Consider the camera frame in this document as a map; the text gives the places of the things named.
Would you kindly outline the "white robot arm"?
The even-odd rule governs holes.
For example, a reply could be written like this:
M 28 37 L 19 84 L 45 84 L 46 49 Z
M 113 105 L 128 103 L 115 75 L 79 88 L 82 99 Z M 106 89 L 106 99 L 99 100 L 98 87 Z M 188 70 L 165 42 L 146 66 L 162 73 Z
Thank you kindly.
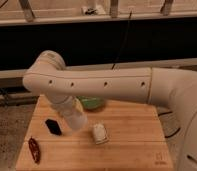
M 45 95 L 74 130 L 87 122 L 86 116 L 73 110 L 76 96 L 168 108 L 181 124 L 176 171 L 197 171 L 197 71 L 155 67 L 68 70 L 61 55 L 46 50 L 24 74 L 23 85 Z

